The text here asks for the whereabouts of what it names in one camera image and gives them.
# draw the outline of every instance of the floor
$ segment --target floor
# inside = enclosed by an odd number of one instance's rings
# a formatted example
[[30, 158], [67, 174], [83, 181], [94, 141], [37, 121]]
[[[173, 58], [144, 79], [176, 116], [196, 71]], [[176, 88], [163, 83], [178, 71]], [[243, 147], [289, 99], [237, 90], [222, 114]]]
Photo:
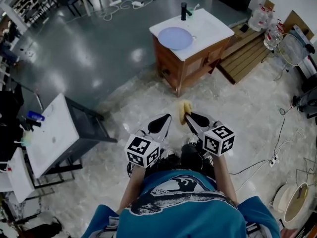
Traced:
[[[292, 96], [299, 92], [295, 73], [285, 73], [275, 82], [278, 74], [277, 69], [264, 62], [239, 84], [231, 85], [216, 70], [187, 89], [179, 99], [156, 76], [154, 69], [139, 74], [115, 90], [97, 108], [105, 115], [105, 126], [111, 136], [118, 139], [118, 144], [100, 143], [87, 153], [83, 159], [84, 169], [75, 174], [76, 181], [59, 185], [54, 195], [43, 198], [43, 207], [57, 216], [74, 237], [80, 237], [84, 232], [99, 204], [117, 209], [129, 180], [123, 148], [129, 133], [133, 133], [141, 121], [159, 113], [170, 113], [173, 120], [166, 139], [167, 148], [178, 152], [181, 142], [192, 136], [189, 128], [181, 126], [178, 120], [177, 107], [181, 99], [191, 100], [194, 110], [208, 113], [234, 129], [234, 149], [226, 154], [231, 173], [239, 172], [260, 160], [272, 158], [283, 122], [279, 109], [287, 110]], [[295, 135], [298, 128], [305, 131], [305, 138]], [[278, 152], [279, 164], [272, 168], [264, 164], [243, 185], [237, 192], [238, 201], [258, 195], [268, 206], [282, 185], [296, 182], [296, 169], [306, 168], [303, 157], [315, 159], [316, 135], [317, 127], [313, 119], [306, 119], [296, 109], [290, 110], [286, 115], [279, 145], [286, 139], [293, 138], [294, 141], [284, 144]], [[235, 189], [238, 190], [259, 166], [261, 164], [231, 176]], [[308, 178], [308, 184], [313, 183], [313, 178]], [[297, 183], [305, 181], [306, 174], [299, 173]], [[314, 194], [315, 188], [311, 186], [305, 203], [306, 210], [302, 210], [288, 227], [299, 227], [303, 223]]]
[[[101, 1], [104, 7], [109, 3]], [[229, 26], [249, 16], [248, 12], [237, 12], [218, 0], [158, 0], [141, 10], [121, 10], [109, 22], [100, 17], [100, 11], [91, 17], [74, 18], [68, 8], [54, 7], [45, 24], [40, 19], [38, 26], [31, 27], [15, 46], [14, 51], [24, 62], [20, 70], [11, 73], [38, 91], [44, 107], [62, 92], [94, 108], [116, 88], [153, 65], [149, 27], [178, 16], [183, 1], [189, 7], [199, 3], [200, 8]], [[99, 0], [91, 2], [95, 10], [101, 9]], [[84, 7], [80, 3], [76, 6], [83, 15]], [[26, 110], [39, 111], [32, 95], [25, 93], [25, 98]]]
[[[166, 0], [172, 8], [169, 10], [160, 2], [145, 7], [142, 14], [122, 11], [123, 14], [115, 14], [111, 22], [95, 16], [67, 23], [69, 14], [66, 14], [70, 12], [59, 9], [38, 32], [27, 33], [16, 45], [17, 49], [25, 47], [22, 53], [25, 67], [16, 76], [27, 86], [38, 89], [44, 106], [63, 92], [103, 114], [105, 127], [118, 139], [117, 144], [98, 144], [84, 156], [84, 168], [75, 173], [75, 182], [58, 185], [54, 195], [42, 199], [42, 210], [57, 216], [72, 237], [82, 235], [99, 204], [118, 208], [129, 180], [123, 148], [129, 133], [135, 132], [141, 121], [161, 113], [172, 115], [166, 139], [168, 149], [179, 151], [192, 136], [189, 128], [178, 121], [181, 99], [192, 101], [194, 110], [210, 114], [234, 129], [234, 149], [226, 154], [231, 173], [273, 156], [283, 122], [279, 109], [288, 110], [293, 95], [300, 93], [298, 75], [291, 71], [274, 81], [279, 69], [264, 62], [239, 84], [231, 85], [215, 70], [177, 99], [155, 73], [152, 40], [146, 33], [149, 26], [179, 14], [181, 1]], [[202, 7], [208, 7], [208, 0], [191, 0], [191, 3], [196, 5], [202, 1], [205, 2]], [[153, 14], [153, 8], [159, 13]], [[299, 128], [305, 131], [304, 138], [295, 135]], [[294, 140], [279, 151], [280, 163], [272, 168], [265, 163], [246, 183], [244, 181], [261, 164], [231, 176], [236, 190], [243, 185], [237, 191], [239, 202], [258, 195], [268, 205], [286, 182], [306, 181], [305, 173], [296, 179], [295, 172], [306, 168], [303, 157], [315, 159], [316, 135], [313, 119], [306, 119], [296, 109], [290, 110], [279, 145], [286, 139]], [[314, 189], [310, 187], [306, 209], [313, 200]], [[30, 222], [29, 227], [49, 222], [47, 213]], [[288, 226], [299, 227], [305, 216], [304, 210]], [[56, 237], [64, 238], [66, 234]]]

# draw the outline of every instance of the electrical cable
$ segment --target electrical cable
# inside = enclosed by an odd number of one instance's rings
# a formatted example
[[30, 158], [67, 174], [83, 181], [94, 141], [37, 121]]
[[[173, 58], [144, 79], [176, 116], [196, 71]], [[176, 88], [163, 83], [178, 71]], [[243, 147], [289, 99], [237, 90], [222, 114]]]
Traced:
[[[305, 164], [306, 164], [306, 171], [305, 171], [305, 170], [301, 170], [301, 169], [296, 169], [296, 173], [295, 173], [295, 182], [296, 182], [296, 185], [298, 185], [298, 183], [297, 183], [297, 171], [301, 171], [301, 172], [303, 172], [303, 173], [306, 173], [306, 182], [308, 181], [308, 175], [315, 175], [315, 174], [316, 174], [316, 172], [315, 172], [315, 165], [317, 164], [317, 150], [316, 150], [316, 154], [315, 154], [315, 161], [312, 161], [312, 160], [307, 159], [307, 158], [305, 158], [305, 157], [304, 157], [303, 159], [304, 159]], [[308, 169], [307, 161], [313, 162], [313, 163], [314, 163], [314, 167]]]
[[[275, 158], [275, 159], [276, 159], [276, 155], [277, 155], [277, 153], [280, 151], [281, 147], [282, 147], [285, 143], [294, 141], [294, 138], [295, 138], [295, 136], [296, 136], [297, 133], [299, 133], [302, 138], [305, 138], [305, 131], [304, 131], [302, 128], [298, 128], [298, 129], [296, 130], [296, 132], [294, 133], [293, 138], [292, 138], [292, 139], [286, 139], [286, 140], [278, 147], [278, 149], [277, 149], [277, 151], [276, 151], [277, 145], [278, 145], [279, 140], [280, 140], [281, 132], [282, 132], [282, 129], [283, 129], [283, 126], [284, 126], [284, 123], [285, 123], [286, 113], [289, 112], [291, 109], [292, 109], [292, 107], [291, 107], [290, 109], [288, 109], [287, 111], [285, 111], [284, 109], [280, 109], [280, 110], [279, 110], [280, 114], [284, 116], [284, 120], [283, 120], [283, 124], [282, 124], [281, 130], [280, 130], [279, 136], [278, 136], [277, 144], [276, 144], [276, 146], [275, 146], [275, 148], [274, 148], [274, 158]], [[251, 165], [251, 166], [249, 166], [249, 167], [243, 169], [242, 171], [240, 171], [240, 172], [238, 172], [238, 173], [235, 173], [235, 174], [231, 174], [231, 173], [230, 173], [230, 175], [240, 174], [240, 173], [242, 173], [243, 171], [245, 171], [245, 170], [247, 170], [247, 169], [249, 169], [249, 168], [251, 168], [251, 167], [253, 167], [253, 166], [255, 166], [255, 165], [259, 164], [259, 163], [261, 163], [261, 162], [264, 162], [264, 161], [266, 161], [266, 162], [271, 162], [272, 160], [262, 160], [262, 161], [259, 161], [259, 162], [255, 163], [255, 164], [253, 164], [253, 165]], [[263, 166], [266, 164], [266, 162], [263, 163], [248, 179], [246, 179], [246, 180], [241, 184], [241, 186], [236, 190], [236, 192], [237, 192], [238, 190], [240, 190], [240, 189], [242, 188], [242, 186], [243, 186], [248, 180], [250, 180], [250, 179], [256, 174], [256, 172], [259, 171], [259, 169], [260, 169], [261, 167], [263, 167]]]
[[253, 165], [251, 165], [251, 166], [245, 168], [244, 170], [241, 170], [241, 171], [238, 172], [238, 173], [234, 173], [234, 174], [229, 173], [229, 174], [230, 174], [230, 175], [238, 175], [238, 174], [242, 173], [243, 171], [245, 171], [245, 170], [247, 170], [247, 169], [249, 169], [249, 168], [251, 168], [251, 167], [253, 167], [253, 166], [257, 165], [257, 164], [262, 163], [263, 161], [271, 162], [272, 160], [262, 160], [262, 161], [256, 162], [255, 164], [253, 164]]
[[240, 186], [235, 192], [238, 192], [238, 191], [242, 188], [242, 186], [243, 186], [248, 180], [250, 180], [250, 179], [260, 170], [260, 168], [263, 167], [265, 164], [266, 164], [266, 163], [263, 163], [263, 164], [253, 173], [253, 175], [251, 175], [248, 179], [246, 179], [246, 180], [241, 184], [241, 186]]
[[[294, 36], [294, 35], [292, 35], [292, 34], [282, 34], [282, 35], [290, 35], [290, 36], [293, 36], [293, 37], [299, 42], [300, 46], [302, 46], [302, 43], [296, 38], [296, 36]], [[277, 44], [277, 47], [278, 47], [278, 50], [279, 50], [281, 56], [284, 58], [284, 60], [285, 60], [287, 63], [289, 63], [289, 64], [292, 65], [292, 66], [298, 66], [298, 64], [292, 64], [291, 62], [289, 62], [289, 61], [283, 56], [283, 54], [282, 54], [282, 52], [281, 52], [281, 49], [279, 48], [279, 44]]]
[[[135, 5], [132, 5], [132, 8], [133, 8], [134, 10], [141, 9], [141, 8], [144, 8], [145, 6], [149, 5], [150, 3], [152, 3], [152, 2], [154, 2], [154, 1], [156, 1], [156, 0], [144, 0], [142, 3], [144, 3], [145, 1], [148, 1], [148, 2], [145, 3], [143, 6], [135, 6]], [[131, 7], [130, 5], [123, 5], [123, 4], [126, 3], [126, 2], [131, 2], [131, 4], [133, 3], [132, 0], [125, 0], [125, 1], [123, 1], [120, 5], [111, 5], [111, 6], [108, 6], [108, 7], [106, 7], [106, 8], [103, 8], [103, 9], [101, 10], [101, 11], [103, 11], [103, 12], [99, 15], [99, 17], [102, 17], [104, 21], [107, 21], [107, 22], [111, 21], [112, 18], [113, 18], [113, 15], [114, 15], [116, 12], [118, 12], [119, 10], [127, 10], [127, 9], [129, 9], [129, 8]], [[111, 13], [108, 13], [107, 11], [105, 11], [105, 10], [107, 10], [107, 9], [109, 9], [109, 8], [112, 8], [112, 7], [114, 7], [115, 10], [112, 11]]]
[[292, 109], [292, 107], [289, 109], [289, 110], [287, 110], [287, 111], [285, 111], [284, 109], [279, 109], [279, 113], [282, 115], [282, 116], [284, 116], [284, 120], [283, 120], [283, 123], [282, 123], [282, 127], [281, 127], [281, 130], [280, 130], [280, 132], [279, 132], [279, 135], [278, 135], [278, 140], [277, 140], [277, 143], [276, 143], [276, 145], [275, 145], [275, 148], [274, 148], [274, 159], [276, 160], [276, 148], [277, 148], [277, 145], [278, 145], [278, 143], [279, 143], [279, 140], [280, 140], [280, 138], [281, 138], [281, 132], [282, 132], [282, 129], [283, 129], [283, 126], [284, 126], [284, 123], [285, 123], [285, 119], [286, 119], [286, 113], [287, 112], [289, 112], [290, 110]]

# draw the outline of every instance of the faucet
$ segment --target faucet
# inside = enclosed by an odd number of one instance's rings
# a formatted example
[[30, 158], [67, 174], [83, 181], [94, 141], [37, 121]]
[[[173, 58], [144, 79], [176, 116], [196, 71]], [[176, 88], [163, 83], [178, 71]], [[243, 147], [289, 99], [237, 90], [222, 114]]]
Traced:
[[188, 14], [189, 16], [191, 16], [192, 13], [187, 10], [187, 3], [185, 3], [185, 2], [182, 2], [181, 8], [182, 8], [182, 16], [181, 16], [180, 19], [183, 20], [183, 21], [185, 21], [185, 20], [186, 20], [186, 14]]

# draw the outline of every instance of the blue bottle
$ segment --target blue bottle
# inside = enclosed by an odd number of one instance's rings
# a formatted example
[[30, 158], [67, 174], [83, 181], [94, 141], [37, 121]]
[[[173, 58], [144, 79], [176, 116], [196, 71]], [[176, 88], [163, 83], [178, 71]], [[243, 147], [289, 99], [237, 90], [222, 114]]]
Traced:
[[41, 114], [36, 113], [34, 111], [31, 111], [31, 110], [28, 112], [28, 118], [31, 118], [35, 121], [38, 121], [38, 120], [44, 121], [45, 120], [44, 116], [42, 116]]

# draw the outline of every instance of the marble floor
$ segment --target marble floor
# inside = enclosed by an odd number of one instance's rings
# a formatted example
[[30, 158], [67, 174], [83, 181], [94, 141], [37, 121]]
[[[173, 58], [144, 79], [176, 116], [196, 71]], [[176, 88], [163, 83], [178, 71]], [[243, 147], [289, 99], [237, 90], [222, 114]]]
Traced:
[[[83, 158], [84, 168], [75, 173], [74, 182], [56, 187], [54, 195], [43, 198], [42, 205], [48, 212], [57, 216], [72, 237], [80, 237], [99, 204], [106, 204], [116, 210], [129, 177], [123, 148], [129, 133], [133, 133], [141, 121], [160, 113], [170, 113], [173, 117], [166, 139], [167, 148], [179, 151], [182, 142], [192, 134], [189, 128], [178, 120], [178, 102], [187, 99], [193, 102], [194, 110], [212, 115], [231, 126], [236, 133], [232, 151], [226, 153], [228, 168], [237, 173], [260, 160], [270, 159], [283, 122], [279, 109], [290, 107], [293, 95], [300, 93], [300, 81], [295, 71], [284, 73], [275, 82], [278, 69], [268, 62], [260, 63], [239, 84], [232, 85], [218, 71], [206, 75], [195, 86], [189, 88], [177, 99], [169, 88], [155, 74], [155, 69], [141, 72], [123, 86], [116, 89], [98, 106], [105, 116], [105, 126], [118, 144], [100, 143]], [[304, 138], [296, 134], [305, 131]], [[311, 160], [316, 154], [317, 126], [314, 119], [306, 119], [296, 109], [286, 114], [279, 145], [286, 139], [278, 152], [280, 163], [272, 168], [265, 163], [258, 164], [239, 175], [232, 175], [239, 202], [258, 195], [268, 206], [276, 191], [286, 182], [305, 182], [305, 173], [295, 178], [296, 169], [306, 168], [303, 157]], [[313, 177], [308, 177], [308, 184]], [[311, 206], [315, 187], [310, 186], [304, 209], [298, 217], [288, 223], [288, 227], [299, 227], [305, 220]], [[28, 225], [39, 224], [37, 219]]]

